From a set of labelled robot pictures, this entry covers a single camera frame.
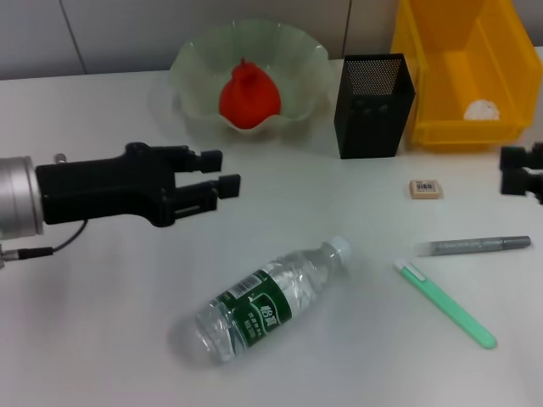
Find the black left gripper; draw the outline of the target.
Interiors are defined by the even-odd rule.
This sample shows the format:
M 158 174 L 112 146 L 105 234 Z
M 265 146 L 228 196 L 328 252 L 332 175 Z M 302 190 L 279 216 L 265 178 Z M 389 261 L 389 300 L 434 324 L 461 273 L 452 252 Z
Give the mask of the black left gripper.
M 183 147 L 174 149 L 170 163 L 158 148 L 136 142 L 110 159 L 40 165 L 36 178 L 44 221 L 56 225 L 136 215 L 153 226 L 167 227 L 174 224 L 175 217 L 215 211 L 218 200 L 238 197 L 240 175 L 176 189 L 174 171 L 220 172 L 222 158 L 220 150 L 196 154 Z

